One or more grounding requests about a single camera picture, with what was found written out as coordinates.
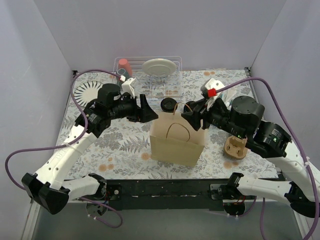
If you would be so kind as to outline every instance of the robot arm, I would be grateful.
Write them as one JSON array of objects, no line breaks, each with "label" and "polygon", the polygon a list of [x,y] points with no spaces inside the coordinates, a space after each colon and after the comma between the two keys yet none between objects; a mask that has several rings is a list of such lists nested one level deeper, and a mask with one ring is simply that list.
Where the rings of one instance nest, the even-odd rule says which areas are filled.
[{"label": "robot arm", "polygon": [[134,78],[130,78],[122,84],[126,91],[124,94],[120,93],[118,85],[104,84],[98,91],[97,99],[89,102],[84,109],[88,119],[84,136],[78,142],[68,144],[84,130],[85,120],[80,115],[65,139],[64,144],[67,146],[58,149],[34,174],[27,173],[22,178],[22,184],[28,195],[51,214],[60,212],[69,200],[87,195],[98,200],[105,195],[107,182],[97,174],[92,173],[70,181],[64,179],[83,152],[110,127],[111,120],[127,118],[131,122],[147,123],[158,118],[148,105],[144,94],[140,94],[141,107],[137,105],[131,87],[134,81]]},{"label": "robot arm", "polygon": [[[263,121],[265,107],[252,97],[236,97],[232,101],[230,110],[220,98],[215,99],[211,107],[208,107],[208,99],[209,97],[212,99],[212,96],[210,96],[211,89],[206,85],[208,84],[205,83],[201,88],[204,99],[194,103],[193,111],[182,113],[181,116],[196,131],[200,129],[202,121],[203,129],[212,124],[240,139],[247,138],[246,148],[281,168],[291,180],[269,181],[233,173],[228,183],[221,185],[213,193],[222,199],[234,199],[242,195],[265,197],[288,204],[296,212],[314,218],[315,197],[310,176],[300,151],[290,135],[278,124]],[[320,172],[310,162],[308,164],[320,197]]]}]

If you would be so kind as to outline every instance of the brown paper bag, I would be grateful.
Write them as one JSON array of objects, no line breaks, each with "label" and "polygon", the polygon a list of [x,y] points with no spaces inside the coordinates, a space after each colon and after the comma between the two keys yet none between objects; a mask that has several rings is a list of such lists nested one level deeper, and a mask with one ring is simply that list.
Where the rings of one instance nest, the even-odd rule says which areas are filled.
[{"label": "brown paper bag", "polygon": [[195,131],[180,113],[159,112],[150,128],[151,158],[194,167],[205,147],[207,130]]}]

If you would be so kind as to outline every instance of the gray wall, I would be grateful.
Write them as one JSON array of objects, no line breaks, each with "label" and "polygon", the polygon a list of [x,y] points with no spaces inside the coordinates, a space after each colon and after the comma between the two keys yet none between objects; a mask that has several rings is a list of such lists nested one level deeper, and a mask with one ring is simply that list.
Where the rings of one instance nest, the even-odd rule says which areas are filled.
[{"label": "gray wall", "polygon": [[181,56],[184,69],[250,67],[286,0],[34,0],[72,69]]},{"label": "gray wall", "polygon": [[[266,79],[312,163],[320,168],[320,1],[287,0],[252,67]],[[265,117],[282,123],[262,83],[256,83]],[[313,235],[320,238],[320,226]]]},{"label": "gray wall", "polygon": [[[4,162],[15,150],[55,145],[71,70],[32,0],[2,0],[0,15],[0,239],[17,240],[30,199],[10,182]],[[16,155],[9,168],[20,182],[51,154]]]}]

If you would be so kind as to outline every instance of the wire dish rack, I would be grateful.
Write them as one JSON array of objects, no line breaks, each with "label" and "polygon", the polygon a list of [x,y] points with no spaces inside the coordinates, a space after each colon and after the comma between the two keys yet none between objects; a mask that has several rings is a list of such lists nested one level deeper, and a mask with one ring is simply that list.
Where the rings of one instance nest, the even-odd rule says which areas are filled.
[{"label": "wire dish rack", "polygon": [[[145,94],[148,103],[152,108],[159,109],[160,103],[164,98],[173,98],[177,102],[181,102],[184,94],[182,80],[182,60],[179,56],[146,56],[146,57],[117,57],[114,60],[113,71],[118,70],[120,59],[127,59],[132,68],[132,77],[137,78],[134,87],[135,94]],[[167,59],[175,63],[176,70],[169,76],[147,75],[142,71],[142,64],[151,59]],[[112,79],[113,83],[117,83],[117,79]]]}]

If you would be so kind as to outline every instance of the red object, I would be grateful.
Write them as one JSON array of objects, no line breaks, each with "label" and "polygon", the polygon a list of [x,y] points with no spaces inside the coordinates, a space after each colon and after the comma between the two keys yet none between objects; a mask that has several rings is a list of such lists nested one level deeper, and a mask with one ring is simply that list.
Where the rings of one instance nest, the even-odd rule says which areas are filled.
[{"label": "red object", "polygon": [[212,89],[208,90],[208,97],[211,98],[214,96],[217,96],[216,89],[212,88]]},{"label": "red object", "polygon": [[130,63],[126,58],[121,58],[118,62],[118,69],[125,69],[127,73],[132,76],[132,68],[130,66]]}]

